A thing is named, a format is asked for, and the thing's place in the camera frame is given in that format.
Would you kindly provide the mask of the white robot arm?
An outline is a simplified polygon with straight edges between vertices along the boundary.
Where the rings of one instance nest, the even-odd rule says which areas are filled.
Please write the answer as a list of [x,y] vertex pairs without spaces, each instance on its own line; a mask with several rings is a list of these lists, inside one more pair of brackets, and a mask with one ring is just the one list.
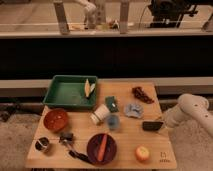
[[203,96],[182,94],[178,97],[177,104],[163,113],[163,126],[158,132],[163,134],[192,118],[213,137],[213,114],[208,111],[208,108],[209,101]]

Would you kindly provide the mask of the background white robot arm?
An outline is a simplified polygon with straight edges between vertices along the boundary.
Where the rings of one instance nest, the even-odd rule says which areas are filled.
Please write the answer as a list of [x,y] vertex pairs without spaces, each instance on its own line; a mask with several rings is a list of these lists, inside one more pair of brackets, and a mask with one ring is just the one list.
[[84,8],[84,23],[86,27],[89,29],[93,29],[95,27],[96,6],[88,0],[75,0],[75,2]]

